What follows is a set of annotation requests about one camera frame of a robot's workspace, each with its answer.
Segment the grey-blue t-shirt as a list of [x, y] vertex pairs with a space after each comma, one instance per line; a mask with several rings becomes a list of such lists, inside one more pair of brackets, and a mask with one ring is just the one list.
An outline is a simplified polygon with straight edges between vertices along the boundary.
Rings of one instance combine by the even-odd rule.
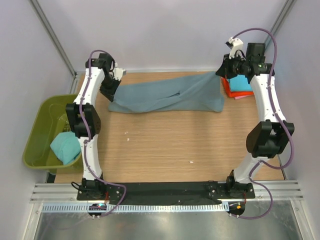
[[223, 111], [220, 77], [215, 72], [121, 85], [110, 112], [139, 114], [166, 111]]

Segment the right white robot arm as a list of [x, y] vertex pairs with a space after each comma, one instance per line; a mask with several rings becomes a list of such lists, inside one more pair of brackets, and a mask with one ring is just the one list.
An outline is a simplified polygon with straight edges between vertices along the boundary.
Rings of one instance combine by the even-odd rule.
[[230, 52], [225, 54], [216, 75], [232, 79], [244, 76], [252, 88], [258, 110], [258, 124], [246, 138], [247, 155], [226, 179], [225, 192], [230, 198], [242, 198], [253, 193], [252, 177], [261, 165], [281, 154], [292, 140], [295, 127], [287, 122], [275, 91], [273, 65], [265, 62], [264, 43], [244, 43], [238, 38], [226, 42]]

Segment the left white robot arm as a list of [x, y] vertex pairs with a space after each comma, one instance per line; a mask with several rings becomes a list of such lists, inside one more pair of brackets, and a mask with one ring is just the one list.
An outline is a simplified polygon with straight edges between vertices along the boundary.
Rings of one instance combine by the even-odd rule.
[[114, 58], [104, 50], [94, 50], [85, 63], [85, 77], [80, 91], [65, 107], [71, 131], [78, 139], [83, 161], [83, 176], [78, 187], [80, 194], [101, 200], [106, 194], [106, 182], [99, 163], [98, 136], [101, 119], [95, 108], [98, 93], [110, 102], [126, 70], [117, 67]]

